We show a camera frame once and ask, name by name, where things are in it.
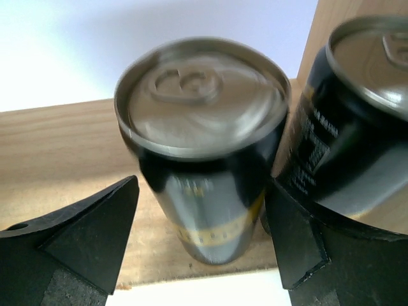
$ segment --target pull tab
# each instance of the pull tab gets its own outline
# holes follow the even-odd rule
[[[161,89],[165,82],[169,86]],[[221,89],[218,73],[207,67],[167,68],[157,71],[150,79],[150,94],[159,101],[197,104],[214,99]]]
[[[408,32],[386,34],[382,40],[387,58],[398,67],[408,69]]]

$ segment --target black can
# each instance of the black can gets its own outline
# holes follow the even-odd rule
[[[121,135],[198,261],[229,263],[248,248],[289,98],[274,63],[225,40],[172,43],[122,77]]]
[[[340,25],[316,56],[273,168],[348,218],[408,234],[408,18]],[[265,214],[261,221],[266,232]]]

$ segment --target white backdrop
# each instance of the white backdrop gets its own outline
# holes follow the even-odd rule
[[[111,98],[139,56],[220,36],[294,78],[317,0],[0,0],[0,112]]]

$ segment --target wood grain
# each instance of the wood grain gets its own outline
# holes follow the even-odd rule
[[[297,82],[292,85],[297,100]],[[276,266],[260,224],[249,250],[230,265],[202,265],[187,254],[122,142],[111,99],[0,113],[0,147],[2,229],[138,176],[140,198],[120,288]]]
[[[298,72],[301,88],[307,81],[317,52],[325,45],[335,27],[353,17],[378,14],[408,16],[408,1],[319,0]]]

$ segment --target white surface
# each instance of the white surface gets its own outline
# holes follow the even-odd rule
[[[291,306],[277,270],[258,273],[180,280],[116,290],[106,306],[127,305],[273,305]]]
[[[317,0],[0,0],[0,112],[113,97],[162,43],[219,36],[297,75]]]

